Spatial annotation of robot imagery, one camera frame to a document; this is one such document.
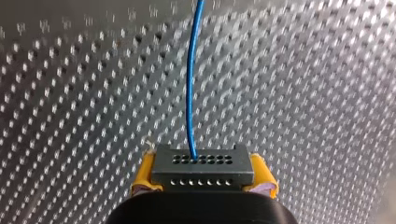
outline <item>silver textured wall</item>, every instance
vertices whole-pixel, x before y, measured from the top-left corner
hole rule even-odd
[[[0,5],[0,223],[104,223],[146,137],[186,146],[194,3]],[[301,223],[375,222],[396,146],[395,11],[207,1],[198,147],[261,153]]]

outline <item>metal connector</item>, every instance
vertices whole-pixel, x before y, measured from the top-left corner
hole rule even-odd
[[[253,183],[253,169],[245,146],[234,150],[198,150],[192,160],[187,149],[159,145],[151,182],[164,190],[241,190]]]

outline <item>perforated metal sheet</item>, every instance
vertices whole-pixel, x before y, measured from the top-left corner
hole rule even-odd
[[[104,223],[144,141],[186,146],[190,1],[0,6],[0,223]],[[208,1],[198,147],[246,144],[301,223],[372,223],[395,151],[396,6]]]

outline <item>yellow bracket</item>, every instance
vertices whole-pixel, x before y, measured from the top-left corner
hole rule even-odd
[[[151,168],[154,163],[155,152],[153,150],[149,150],[143,156],[142,165],[137,172],[136,179],[132,184],[132,192],[134,192],[134,188],[136,187],[146,187],[153,190],[163,190],[163,186],[161,185],[153,185],[150,183],[151,181]]]
[[[244,191],[249,191],[258,187],[261,184],[270,183],[275,186],[274,189],[270,189],[270,197],[272,199],[276,198],[279,192],[279,185],[277,184],[274,176],[271,174],[270,169],[265,164],[264,159],[258,153],[250,155],[251,165],[254,171],[254,181],[253,185],[243,187]]]

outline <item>blue cable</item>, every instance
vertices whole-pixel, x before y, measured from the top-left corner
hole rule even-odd
[[[187,139],[189,141],[189,148],[191,158],[197,159],[197,150],[195,149],[194,130],[192,124],[192,80],[194,75],[194,63],[195,63],[195,49],[197,45],[199,23],[204,11],[204,0],[198,0],[197,7],[195,9],[194,20],[192,23],[189,54],[187,57],[187,91],[186,91],[186,121],[187,121]]]

